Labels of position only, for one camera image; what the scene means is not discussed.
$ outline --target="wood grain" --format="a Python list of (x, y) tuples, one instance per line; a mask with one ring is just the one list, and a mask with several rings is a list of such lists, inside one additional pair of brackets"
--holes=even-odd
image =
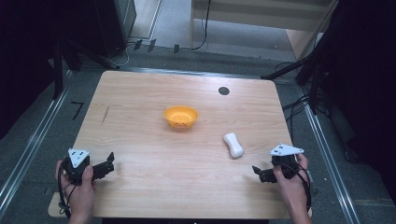
[[(163, 112), (172, 105), (198, 111), (191, 129), (168, 125)], [(230, 132), (245, 150), (237, 160), (222, 139)], [(286, 218), (277, 185), (251, 168), (271, 168), (279, 143), (290, 136), (271, 81), (111, 71), (74, 148), (90, 150), (93, 165), (115, 154), (115, 171), (97, 181), (97, 217)], [(58, 197), (51, 216), (59, 216)]]

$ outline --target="tape mark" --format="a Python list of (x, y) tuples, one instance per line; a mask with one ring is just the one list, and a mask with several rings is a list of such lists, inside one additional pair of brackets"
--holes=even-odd
[(134, 44), (134, 50), (140, 49), (140, 46), (142, 45), (143, 40), (139, 40)]
[(79, 111), (81, 111), (81, 108), (84, 106), (84, 103), (72, 101), (71, 104), (73, 104), (73, 105), (79, 105), (78, 110), (77, 110), (75, 116), (73, 117), (73, 119), (76, 119), (77, 116), (78, 116), (78, 114), (79, 114)]
[(180, 50), (180, 45), (175, 45), (174, 54), (178, 53), (179, 50)]
[(108, 109), (110, 108), (110, 106), (108, 105), (107, 106), (107, 109), (106, 109), (106, 112), (105, 112), (105, 115), (103, 116), (103, 119), (102, 119), (102, 124), (103, 124), (103, 122), (105, 122), (105, 119), (106, 119), (106, 117), (107, 117), (107, 113), (108, 113)]
[(155, 42), (157, 41), (157, 39), (153, 39), (149, 42), (149, 46), (148, 46), (148, 52), (152, 52), (154, 51), (154, 47), (155, 47)]

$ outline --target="orange bowl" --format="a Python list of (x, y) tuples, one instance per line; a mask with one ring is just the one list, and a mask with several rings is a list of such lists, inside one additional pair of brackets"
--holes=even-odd
[(192, 124), (198, 119), (198, 112), (186, 105), (171, 106), (165, 110), (164, 115), (172, 128), (191, 128)]

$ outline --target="human hand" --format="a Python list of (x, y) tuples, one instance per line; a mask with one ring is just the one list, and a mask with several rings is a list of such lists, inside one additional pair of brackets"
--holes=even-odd
[[(301, 167), (307, 170), (308, 159), (303, 154), (297, 154), (297, 158)], [(300, 170), (299, 174), (305, 181), (309, 181), (304, 170)], [(282, 199), (288, 207), (292, 222), (295, 224), (311, 223), (311, 218), (306, 212), (306, 194), (301, 178), (297, 175), (292, 179), (285, 178), (280, 165), (274, 167), (274, 175), (276, 177)]]
[[(62, 161), (56, 164), (55, 179), (58, 180), (59, 167)], [(92, 182), (93, 169), (87, 166), (82, 174), (81, 186), (71, 185), (67, 176), (61, 174), (61, 184), (65, 198), (69, 198), (72, 216), (69, 223), (90, 223), (93, 215), (95, 182)]]

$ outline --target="finger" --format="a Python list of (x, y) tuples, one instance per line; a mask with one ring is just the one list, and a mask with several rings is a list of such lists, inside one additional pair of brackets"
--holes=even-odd
[(92, 181), (92, 188), (93, 190), (96, 190), (96, 181)]
[(91, 165), (85, 167), (84, 173), (82, 174), (82, 183), (81, 187), (84, 189), (92, 189), (92, 177), (93, 177), (93, 168)]
[(297, 157), (299, 159), (299, 164), (305, 169), (308, 169), (308, 159), (306, 158), (305, 155), (303, 154), (297, 154)]
[[(56, 171), (55, 171), (55, 179), (56, 179), (56, 181), (58, 181), (59, 167), (61, 167), (62, 162), (63, 162), (62, 160), (58, 160), (58, 162), (56, 163)], [(61, 174), (61, 185), (62, 185), (62, 188), (65, 188), (68, 184), (69, 184), (69, 180), (63, 174)]]
[(303, 154), (297, 154), (297, 157), (299, 159), (299, 164), (303, 168), (303, 170), (300, 170), (299, 173), (304, 178), (305, 181), (308, 181), (308, 176), (307, 176), (308, 159)]
[(274, 172), (274, 176), (277, 180), (278, 183), (283, 183), (283, 181), (286, 179), (285, 176), (282, 173), (282, 169), (280, 167), (280, 165), (275, 166), (273, 168), (273, 172)]

